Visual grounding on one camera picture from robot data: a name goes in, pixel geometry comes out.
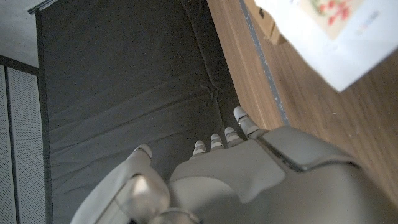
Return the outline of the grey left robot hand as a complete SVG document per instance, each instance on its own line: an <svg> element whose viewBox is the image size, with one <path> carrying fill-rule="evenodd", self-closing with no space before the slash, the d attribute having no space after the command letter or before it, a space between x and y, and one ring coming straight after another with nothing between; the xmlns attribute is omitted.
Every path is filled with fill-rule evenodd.
<svg viewBox="0 0 398 224"><path fill-rule="evenodd" d="M241 107L195 144L169 180L142 144L87 196L73 223L396 223L397 206L361 164L299 129L261 129Z"/></svg>

